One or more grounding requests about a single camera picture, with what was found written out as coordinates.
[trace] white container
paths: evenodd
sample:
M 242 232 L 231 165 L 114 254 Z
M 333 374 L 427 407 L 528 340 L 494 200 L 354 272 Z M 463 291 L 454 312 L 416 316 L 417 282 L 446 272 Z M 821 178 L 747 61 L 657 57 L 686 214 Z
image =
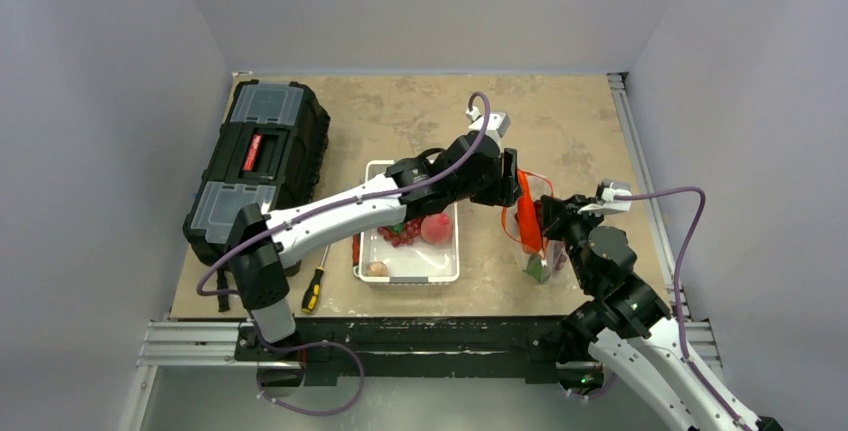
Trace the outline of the white container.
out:
M 394 164 L 391 160 L 371 161 L 365 167 L 369 180 Z M 359 270 L 356 277 L 369 284 L 449 284 L 459 278 L 459 220 L 456 203 L 444 211 L 453 221 L 453 235 L 447 243 L 433 246 L 418 238 L 411 245 L 397 248 L 385 241 L 376 229 L 360 236 Z M 364 276 L 369 263 L 382 261 L 388 277 Z

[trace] pink fruit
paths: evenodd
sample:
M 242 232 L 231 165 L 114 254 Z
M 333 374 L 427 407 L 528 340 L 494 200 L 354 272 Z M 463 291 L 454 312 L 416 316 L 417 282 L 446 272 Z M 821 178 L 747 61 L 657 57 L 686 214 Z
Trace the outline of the pink fruit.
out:
M 421 237 L 429 244 L 442 244 L 450 240 L 453 223 L 445 213 L 427 216 L 421 223 Z

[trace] white wall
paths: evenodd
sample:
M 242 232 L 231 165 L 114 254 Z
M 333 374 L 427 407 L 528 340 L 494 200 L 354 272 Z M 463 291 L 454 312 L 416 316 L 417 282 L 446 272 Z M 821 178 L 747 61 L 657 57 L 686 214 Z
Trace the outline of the white wall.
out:
M 226 68 L 192 0 L 0 0 L 0 429 L 113 430 Z
M 195 0 L 232 69 L 630 69 L 669 0 Z
M 725 376 L 797 429 L 848 422 L 848 0 L 672 0 L 627 80 L 658 189 L 698 184 L 684 264 Z M 694 198 L 661 203 L 674 246 Z

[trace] toolbox lid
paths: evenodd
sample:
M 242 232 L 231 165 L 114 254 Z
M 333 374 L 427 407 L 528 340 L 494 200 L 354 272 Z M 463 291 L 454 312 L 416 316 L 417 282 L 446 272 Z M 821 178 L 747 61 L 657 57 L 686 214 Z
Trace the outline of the toolbox lid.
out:
M 206 230 L 207 243 L 226 244 L 239 210 L 256 203 L 263 213 L 267 213 L 274 191 L 274 186 L 268 185 L 206 183 L 191 227 Z
M 294 126 L 302 99 L 303 89 L 287 84 L 245 86 L 236 100 L 230 122 Z

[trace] table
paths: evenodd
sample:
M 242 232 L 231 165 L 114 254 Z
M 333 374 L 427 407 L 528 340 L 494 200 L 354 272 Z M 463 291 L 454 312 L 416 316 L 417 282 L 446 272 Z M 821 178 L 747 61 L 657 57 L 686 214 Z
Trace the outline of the table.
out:
M 250 79 L 242 76 L 238 80 Z M 504 146 L 518 149 L 519 167 L 543 174 L 555 194 L 593 194 L 604 178 L 629 182 L 638 192 L 618 114 L 604 76 L 275 76 L 310 86 L 329 112 L 329 147 L 316 199 L 363 178 L 374 159 L 414 156 L 446 146 L 465 133 L 468 96 L 484 91 L 512 126 Z M 325 269 L 321 316 L 532 316 L 565 315 L 586 301 L 569 267 L 540 285 L 518 270 L 500 225 L 500 208 L 459 205 L 460 269 L 447 286 L 371 287 L 351 272 L 351 241 L 332 246 Z M 648 213 L 634 203 L 629 213 L 607 218 L 627 232 L 639 260 L 636 271 L 666 297 L 666 286 L 649 227 Z M 289 279 L 296 315 L 322 250 L 303 259 Z M 219 313 L 213 298 L 194 289 L 205 267 L 189 249 L 171 308 L 175 319 L 246 317 L 238 298 Z M 214 277 L 208 284 L 214 286 Z

